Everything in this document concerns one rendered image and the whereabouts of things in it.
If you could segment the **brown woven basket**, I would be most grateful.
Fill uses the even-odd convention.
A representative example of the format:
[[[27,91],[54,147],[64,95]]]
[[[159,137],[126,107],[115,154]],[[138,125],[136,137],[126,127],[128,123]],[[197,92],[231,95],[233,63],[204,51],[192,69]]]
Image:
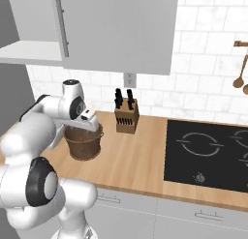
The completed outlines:
[[[99,125],[96,132],[67,126],[64,137],[68,143],[70,155],[77,161],[90,161],[101,152],[103,126]]]

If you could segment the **wooden knife block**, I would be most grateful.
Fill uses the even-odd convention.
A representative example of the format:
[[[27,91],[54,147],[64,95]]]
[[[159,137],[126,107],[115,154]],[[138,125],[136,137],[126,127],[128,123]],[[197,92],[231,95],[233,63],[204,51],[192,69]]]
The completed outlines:
[[[134,134],[140,118],[138,101],[134,100],[132,109],[129,108],[128,99],[124,98],[122,106],[114,110],[116,131],[124,134]]]

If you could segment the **grey tall cabinet panel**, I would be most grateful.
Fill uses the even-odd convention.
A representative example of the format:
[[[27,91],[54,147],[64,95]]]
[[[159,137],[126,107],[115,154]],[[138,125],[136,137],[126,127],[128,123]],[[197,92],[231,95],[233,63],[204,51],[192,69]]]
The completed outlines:
[[[35,102],[24,65],[0,64],[0,135]]]

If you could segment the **grey wall cabinet door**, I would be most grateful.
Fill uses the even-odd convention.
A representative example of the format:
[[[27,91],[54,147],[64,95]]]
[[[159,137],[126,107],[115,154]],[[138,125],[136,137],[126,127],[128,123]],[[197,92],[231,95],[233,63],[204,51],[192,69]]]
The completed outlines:
[[[69,57],[66,69],[167,75],[178,0],[61,0]]]

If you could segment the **grey base cabinet door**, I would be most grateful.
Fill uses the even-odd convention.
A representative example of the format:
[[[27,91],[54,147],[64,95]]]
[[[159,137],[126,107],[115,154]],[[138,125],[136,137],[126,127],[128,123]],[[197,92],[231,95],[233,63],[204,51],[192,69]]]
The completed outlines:
[[[248,239],[248,230],[157,216],[154,239]]]
[[[99,239],[153,239],[153,214],[94,205],[85,216]]]

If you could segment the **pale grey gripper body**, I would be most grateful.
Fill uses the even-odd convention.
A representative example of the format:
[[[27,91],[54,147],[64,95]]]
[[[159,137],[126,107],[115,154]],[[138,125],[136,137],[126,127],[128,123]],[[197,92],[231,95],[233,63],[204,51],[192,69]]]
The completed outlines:
[[[75,120],[64,120],[63,124],[90,132],[96,132],[99,128],[99,122],[96,115],[87,120],[82,120],[81,117],[78,117]]]

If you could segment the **grey wall cabinet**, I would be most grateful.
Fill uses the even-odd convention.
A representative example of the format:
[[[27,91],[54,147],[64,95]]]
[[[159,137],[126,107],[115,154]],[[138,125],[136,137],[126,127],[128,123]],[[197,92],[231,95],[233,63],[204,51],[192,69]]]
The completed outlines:
[[[52,0],[0,0],[0,63],[62,65]]]

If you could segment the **black hob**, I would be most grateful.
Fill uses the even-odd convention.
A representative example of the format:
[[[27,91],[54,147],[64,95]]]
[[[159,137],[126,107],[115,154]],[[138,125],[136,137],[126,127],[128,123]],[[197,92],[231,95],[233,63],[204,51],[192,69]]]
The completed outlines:
[[[169,120],[164,180],[248,193],[248,128]]]

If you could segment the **white wall socket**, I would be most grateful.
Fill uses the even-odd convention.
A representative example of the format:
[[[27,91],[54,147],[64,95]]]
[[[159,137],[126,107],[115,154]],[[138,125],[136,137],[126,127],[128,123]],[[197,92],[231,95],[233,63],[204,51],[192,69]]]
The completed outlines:
[[[136,88],[137,87],[137,75],[125,73],[123,75],[124,78],[124,86],[126,88]]]

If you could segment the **grey drawer front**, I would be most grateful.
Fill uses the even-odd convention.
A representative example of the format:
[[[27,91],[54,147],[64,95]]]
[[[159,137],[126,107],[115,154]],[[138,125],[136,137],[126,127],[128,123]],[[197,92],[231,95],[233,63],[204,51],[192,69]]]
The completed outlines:
[[[170,199],[157,199],[159,216],[248,232],[248,213]]]
[[[136,211],[144,214],[156,213],[157,199],[155,197],[98,188],[99,195],[117,197],[120,199],[120,203],[111,203],[97,199],[96,205]]]

